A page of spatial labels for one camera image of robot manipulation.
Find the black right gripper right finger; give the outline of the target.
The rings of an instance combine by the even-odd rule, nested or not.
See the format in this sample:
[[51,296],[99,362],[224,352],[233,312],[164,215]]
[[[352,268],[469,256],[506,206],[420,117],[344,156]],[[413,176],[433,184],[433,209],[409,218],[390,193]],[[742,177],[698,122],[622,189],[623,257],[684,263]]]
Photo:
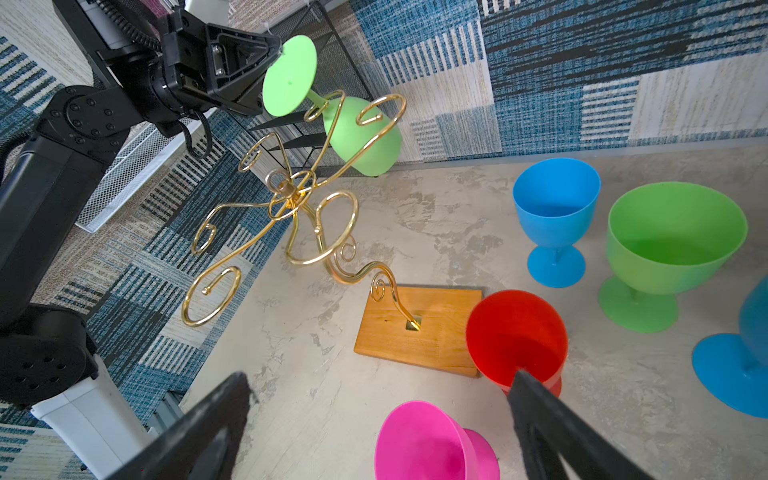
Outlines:
[[529,479],[648,479],[650,476],[562,403],[518,371],[507,395]]

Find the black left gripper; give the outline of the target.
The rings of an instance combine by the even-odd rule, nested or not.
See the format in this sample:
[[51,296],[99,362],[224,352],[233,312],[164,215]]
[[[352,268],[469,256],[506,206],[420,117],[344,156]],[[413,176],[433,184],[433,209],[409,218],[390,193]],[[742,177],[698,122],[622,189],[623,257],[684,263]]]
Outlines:
[[227,84],[231,78],[263,77],[281,53],[278,36],[206,23],[183,8],[163,17],[159,32],[161,52],[152,68],[154,120],[177,120],[213,107],[245,116],[264,111],[262,83]]

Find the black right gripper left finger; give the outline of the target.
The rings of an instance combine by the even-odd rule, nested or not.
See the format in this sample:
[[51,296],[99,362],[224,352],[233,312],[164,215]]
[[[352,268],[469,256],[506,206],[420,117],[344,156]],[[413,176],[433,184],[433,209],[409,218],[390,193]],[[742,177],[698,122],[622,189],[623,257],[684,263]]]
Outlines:
[[247,375],[235,372],[112,479],[231,479],[251,407]]

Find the red wine glass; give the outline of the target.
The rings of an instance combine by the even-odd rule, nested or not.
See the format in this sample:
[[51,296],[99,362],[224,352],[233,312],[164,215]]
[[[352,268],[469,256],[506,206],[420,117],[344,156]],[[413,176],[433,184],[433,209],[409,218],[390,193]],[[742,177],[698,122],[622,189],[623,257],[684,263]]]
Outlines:
[[523,290],[488,296],[470,313],[465,338],[479,372],[504,393],[525,371],[561,394],[569,339],[561,316],[543,298]]

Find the pink wine glass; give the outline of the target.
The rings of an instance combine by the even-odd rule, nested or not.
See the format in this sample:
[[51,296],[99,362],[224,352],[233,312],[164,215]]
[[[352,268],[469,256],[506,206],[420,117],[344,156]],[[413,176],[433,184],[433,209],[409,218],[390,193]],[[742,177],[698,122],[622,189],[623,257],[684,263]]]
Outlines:
[[374,471],[377,479],[501,478],[489,442],[425,401],[406,402],[387,416],[378,433]]

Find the green wine glass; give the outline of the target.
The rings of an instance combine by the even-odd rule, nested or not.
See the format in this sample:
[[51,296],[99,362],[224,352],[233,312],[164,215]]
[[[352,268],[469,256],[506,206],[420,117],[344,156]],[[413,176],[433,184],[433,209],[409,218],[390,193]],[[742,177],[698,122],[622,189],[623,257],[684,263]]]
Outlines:
[[325,144],[346,165],[368,177],[388,172],[402,147],[398,123],[405,114],[406,99],[392,93],[367,101],[340,90],[321,96],[313,90],[317,70],[318,54],[312,39],[298,35],[285,42],[264,79],[266,111],[283,117],[308,100],[311,108],[304,120],[322,119]]
[[744,244],[748,221],[725,194],[687,182],[658,182],[623,194],[607,221],[612,275],[599,305],[615,324],[640,333],[670,328],[677,295],[708,281]]

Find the blue wine glass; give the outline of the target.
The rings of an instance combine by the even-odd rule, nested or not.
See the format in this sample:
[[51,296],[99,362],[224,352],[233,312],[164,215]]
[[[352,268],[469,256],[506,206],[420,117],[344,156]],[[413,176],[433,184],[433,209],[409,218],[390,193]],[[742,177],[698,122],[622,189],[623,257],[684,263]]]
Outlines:
[[535,244],[527,268],[538,283],[567,288],[584,276],[585,258],[575,244],[592,224],[601,186],[597,170],[573,158],[540,161],[516,179],[518,219]]
[[762,279],[739,312],[739,332],[701,340],[692,365],[701,384],[741,413],[767,417],[767,280]]

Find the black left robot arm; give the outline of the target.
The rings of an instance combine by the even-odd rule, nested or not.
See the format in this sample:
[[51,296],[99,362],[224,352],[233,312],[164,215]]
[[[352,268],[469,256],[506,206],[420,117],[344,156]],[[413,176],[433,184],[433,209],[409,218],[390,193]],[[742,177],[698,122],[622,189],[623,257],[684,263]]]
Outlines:
[[151,435],[119,393],[84,317],[32,298],[133,126],[187,135],[185,120],[221,108],[263,109],[258,88],[282,43],[204,22],[177,5],[157,17],[140,1],[58,1],[92,86],[58,91],[1,184],[1,398],[48,424],[105,479]]

